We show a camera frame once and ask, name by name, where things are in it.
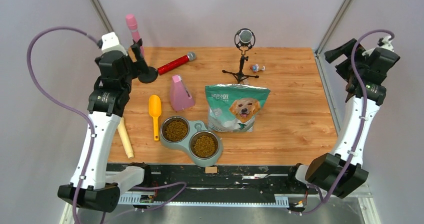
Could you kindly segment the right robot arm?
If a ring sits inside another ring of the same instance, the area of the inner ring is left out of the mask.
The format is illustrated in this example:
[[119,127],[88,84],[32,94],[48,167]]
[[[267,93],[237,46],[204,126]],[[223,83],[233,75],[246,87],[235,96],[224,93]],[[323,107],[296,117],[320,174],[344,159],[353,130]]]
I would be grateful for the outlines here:
[[346,57],[335,67],[347,82],[344,120],[334,148],[309,165],[298,165],[296,173],[286,178],[290,192],[298,193],[305,185],[312,184],[342,199],[365,183],[369,176],[362,168],[366,138],[386,97],[382,82],[400,59],[394,52],[392,39],[390,35],[382,37],[377,47],[368,50],[351,39],[324,53],[329,63],[342,55]]

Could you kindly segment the green pet food bag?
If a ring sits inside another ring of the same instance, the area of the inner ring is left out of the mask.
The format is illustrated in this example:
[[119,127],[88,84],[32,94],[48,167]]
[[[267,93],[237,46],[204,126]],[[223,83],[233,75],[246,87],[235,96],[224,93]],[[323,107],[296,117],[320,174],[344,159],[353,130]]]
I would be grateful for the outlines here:
[[252,132],[257,114],[263,109],[270,90],[242,84],[208,85],[207,126],[217,132]]

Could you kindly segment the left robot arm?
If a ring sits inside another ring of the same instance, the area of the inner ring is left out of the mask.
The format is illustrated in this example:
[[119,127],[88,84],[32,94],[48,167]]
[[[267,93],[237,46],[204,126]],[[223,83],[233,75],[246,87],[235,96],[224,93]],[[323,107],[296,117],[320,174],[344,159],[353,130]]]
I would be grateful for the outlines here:
[[153,177],[145,163],[131,163],[114,176],[106,176],[108,156],[130,99],[136,66],[118,50],[104,52],[95,62],[100,76],[88,98],[89,123],[81,156],[69,184],[59,186],[57,196],[77,208],[111,213],[120,197],[133,187],[149,190]]

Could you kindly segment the yellow plastic scoop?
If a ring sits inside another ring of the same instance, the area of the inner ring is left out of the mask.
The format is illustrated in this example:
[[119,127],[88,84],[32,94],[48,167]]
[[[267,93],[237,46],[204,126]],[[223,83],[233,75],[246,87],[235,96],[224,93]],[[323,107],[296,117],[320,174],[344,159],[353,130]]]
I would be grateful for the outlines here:
[[148,113],[152,117],[153,139],[155,141],[159,141],[159,117],[162,114],[162,102],[160,97],[157,95],[151,95],[148,101]]

